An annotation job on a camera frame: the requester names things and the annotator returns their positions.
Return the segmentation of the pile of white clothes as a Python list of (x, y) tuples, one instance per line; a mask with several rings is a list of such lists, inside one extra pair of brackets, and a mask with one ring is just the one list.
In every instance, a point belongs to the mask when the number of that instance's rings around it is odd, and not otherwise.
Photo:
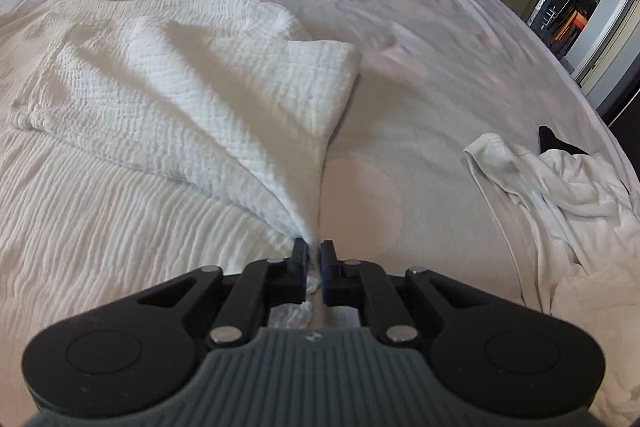
[(639, 187), (599, 154), (541, 154), (481, 135), (464, 151), (529, 308), (581, 327), (605, 354), (591, 407), (639, 422)]

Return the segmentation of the pink dotted grey bedsheet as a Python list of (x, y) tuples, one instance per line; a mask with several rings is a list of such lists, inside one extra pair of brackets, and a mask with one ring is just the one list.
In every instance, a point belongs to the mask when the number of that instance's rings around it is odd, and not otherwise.
[[(1, 18), (60, 1), (1, 0)], [(393, 272), (424, 265), (520, 298), (511, 251), (464, 158), (488, 132), (536, 150), (538, 130), (548, 126), (638, 186), (574, 80), (499, 0), (262, 1), (362, 56), (322, 190), (321, 233), (345, 256)]]

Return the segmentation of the black sock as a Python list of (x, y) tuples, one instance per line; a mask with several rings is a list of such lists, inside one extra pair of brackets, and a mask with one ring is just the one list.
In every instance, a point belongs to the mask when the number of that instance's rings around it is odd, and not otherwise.
[(570, 155), (587, 155), (585, 150), (560, 140), (553, 130), (547, 126), (540, 126), (538, 128), (538, 143), (541, 154), (548, 152), (548, 150), (562, 150), (562, 152)]

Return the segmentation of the white crinkle muslin garment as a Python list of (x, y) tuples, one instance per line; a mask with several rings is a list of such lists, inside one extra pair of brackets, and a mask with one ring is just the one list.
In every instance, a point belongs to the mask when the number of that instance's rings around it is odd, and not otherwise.
[(40, 329), (319, 236), (350, 43), (257, 0), (65, 0), (1, 27), (1, 420)]

